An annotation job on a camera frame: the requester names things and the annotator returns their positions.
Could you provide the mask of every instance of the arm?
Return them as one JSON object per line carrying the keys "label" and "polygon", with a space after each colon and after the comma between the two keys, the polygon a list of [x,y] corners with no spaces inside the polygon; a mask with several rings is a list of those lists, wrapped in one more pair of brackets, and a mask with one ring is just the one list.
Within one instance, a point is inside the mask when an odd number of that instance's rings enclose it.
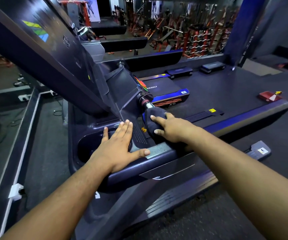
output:
{"label": "arm", "polygon": [[155,133],[189,145],[267,239],[288,239],[288,179],[188,121],[151,117]]}
{"label": "arm", "polygon": [[133,125],[128,120],[121,122],[108,139],[108,129],[105,128],[102,143],[88,162],[11,227],[1,239],[69,239],[106,175],[150,154],[148,149],[128,152],[132,129]]}

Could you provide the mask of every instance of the person's left hand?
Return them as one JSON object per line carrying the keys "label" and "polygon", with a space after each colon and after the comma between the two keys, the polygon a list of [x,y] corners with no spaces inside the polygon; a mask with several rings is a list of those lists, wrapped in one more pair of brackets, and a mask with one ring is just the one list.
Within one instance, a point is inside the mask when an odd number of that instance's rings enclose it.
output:
{"label": "person's left hand", "polygon": [[148,156],[150,154],[149,149],[128,152],[132,131],[132,122],[126,120],[125,123],[119,124],[115,133],[108,139],[108,128],[105,127],[102,142],[88,161],[108,166],[109,172],[114,173],[125,168],[130,162]]}

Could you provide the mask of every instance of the hand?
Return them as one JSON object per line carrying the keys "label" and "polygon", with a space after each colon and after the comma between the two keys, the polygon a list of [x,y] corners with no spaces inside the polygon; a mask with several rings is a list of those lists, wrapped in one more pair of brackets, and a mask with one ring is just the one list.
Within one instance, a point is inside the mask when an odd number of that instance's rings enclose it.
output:
{"label": "hand", "polygon": [[149,149],[140,149],[128,152],[132,138],[133,123],[126,120],[121,122],[115,133],[108,139],[108,128],[104,128],[100,146],[92,154],[89,162],[97,162],[109,167],[109,172],[114,173],[125,168],[130,162],[150,154]]}
{"label": "hand", "polygon": [[164,130],[156,129],[155,134],[164,137],[170,142],[185,142],[190,132],[196,128],[187,120],[175,118],[171,113],[165,113],[166,119],[151,115],[151,120],[163,126]]}

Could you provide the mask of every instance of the forearm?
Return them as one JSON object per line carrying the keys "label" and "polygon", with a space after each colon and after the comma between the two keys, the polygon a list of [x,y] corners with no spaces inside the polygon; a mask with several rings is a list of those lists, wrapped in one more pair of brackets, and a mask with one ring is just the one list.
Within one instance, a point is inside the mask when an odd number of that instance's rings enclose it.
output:
{"label": "forearm", "polygon": [[184,140],[268,239],[288,239],[288,180],[196,127]]}
{"label": "forearm", "polygon": [[2,239],[69,239],[98,186],[110,172],[99,161],[86,163]]}

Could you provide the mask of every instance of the cup holder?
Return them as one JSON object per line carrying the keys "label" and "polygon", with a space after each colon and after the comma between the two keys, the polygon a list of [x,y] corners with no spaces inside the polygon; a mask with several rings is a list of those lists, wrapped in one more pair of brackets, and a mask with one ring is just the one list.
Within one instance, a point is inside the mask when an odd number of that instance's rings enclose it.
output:
{"label": "cup holder", "polygon": [[[111,128],[108,130],[108,137],[114,134],[117,128]],[[77,156],[82,162],[87,162],[93,152],[99,147],[103,138],[103,132],[93,133],[84,136],[77,145]]]}

